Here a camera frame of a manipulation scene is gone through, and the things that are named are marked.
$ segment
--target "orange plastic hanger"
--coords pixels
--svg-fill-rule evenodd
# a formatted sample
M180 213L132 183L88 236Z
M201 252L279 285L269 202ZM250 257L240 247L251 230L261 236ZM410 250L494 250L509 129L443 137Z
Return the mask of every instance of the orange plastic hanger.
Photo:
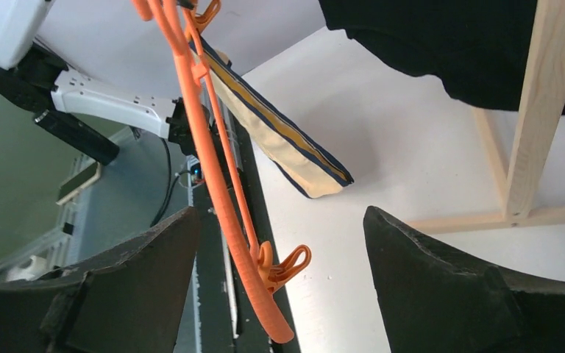
M294 333L276 305L272 294L308 265L311 259L310 250L307 246L299 246L282 263L274 265L274 254L271 244L264 242L259 245L258 243L248 204L235 167L235 160L232 155L224 119L222 118L218 99L209 74L209 65L205 59L204 50L200 42L198 25L195 21L195 18L198 16L195 13L195 7L194 10L182 7L182 14L186 22L185 31L183 31L174 1L171 2L172 6L163 6L161 0L132 0L132 2L143 20L150 21L154 18L157 21L161 32L172 49L174 66L177 70L189 127L196 150L198 151L202 173L205 175L213 207L216 210L221 230L227 239L230 254L235 262L239 277L244 284L248 299L255 310L259 322L270 338L278 343L289 342L294 337ZM211 13L213 15L210 15L209 18L205 18L206 16L202 18L200 28L207 26L218 11L219 2L209 12L209 15ZM198 62L192 56L188 44L189 39L193 39ZM241 231L241 225L235 213L226 182L222 176L213 140L209 132L208 122L202 111L199 98L201 79L204 79L207 85L213 115L215 116L216 124L218 124L225 158L230 170L232 186L235 190L241 218L248 236L249 247ZM304 260L299 265L296 265L295 263L302 254L305 256Z

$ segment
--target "beige fabric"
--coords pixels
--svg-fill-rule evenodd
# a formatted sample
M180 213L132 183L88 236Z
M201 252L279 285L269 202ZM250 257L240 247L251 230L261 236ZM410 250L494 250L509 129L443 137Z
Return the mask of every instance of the beige fabric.
M218 56L227 56L216 51ZM275 161L311 198L318 198L343 190L328 173L304 157L282 136L267 126L238 99L219 76L211 71L211 79L217 96L224 102L250 137L269 159Z

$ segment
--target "black cable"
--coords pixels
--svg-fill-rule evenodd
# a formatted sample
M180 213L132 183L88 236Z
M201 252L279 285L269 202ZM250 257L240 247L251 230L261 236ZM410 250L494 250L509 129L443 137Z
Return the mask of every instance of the black cable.
M163 148L166 150L166 159L168 161L168 184L166 186L166 196L163 198L163 202L161 203L161 207L159 207L159 210L157 211L157 214L154 216L154 218L152 219L152 222L150 223L151 227L154 227L155 224L159 223L159 221L161 220L161 217L163 217L163 214L166 212L166 208L168 208L168 203L169 203L169 197L168 195L170 194L170 189L172 186L172 161L171 161L171 157L170 157L170 148L168 148L168 143L166 142L166 140L161 138L161 143L163 143Z
M181 171L180 173L177 173L176 176L174 177L174 180L172 180L172 184L170 185L170 191L168 192L167 197L164 200L165 203L163 204L163 206L159 210L160 214L158 215L158 219L156 219L157 222L155 224L157 224L159 221L161 221L161 219L163 218L163 215L166 214L166 211L168 210L168 206L170 205L170 200L172 200L172 193L174 192L175 186L177 186L177 183L179 182L180 177L183 174L189 174L189 171Z

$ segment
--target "green wall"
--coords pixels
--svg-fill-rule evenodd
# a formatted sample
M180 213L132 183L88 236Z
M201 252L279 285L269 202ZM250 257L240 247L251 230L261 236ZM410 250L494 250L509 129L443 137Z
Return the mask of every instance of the green wall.
M120 124L80 116L105 136ZM80 153L32 123L0 96L0 258L55 225L55 198Z

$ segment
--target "wooden frame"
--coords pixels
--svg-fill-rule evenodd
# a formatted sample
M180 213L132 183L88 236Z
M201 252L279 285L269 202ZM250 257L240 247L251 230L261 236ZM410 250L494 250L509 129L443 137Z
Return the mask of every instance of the wooden frame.
M487 111L473 116L491 167L501 211L413 221L427 234L565 224L565 207L532 210L565 102L565 0L538 0L510 162Z

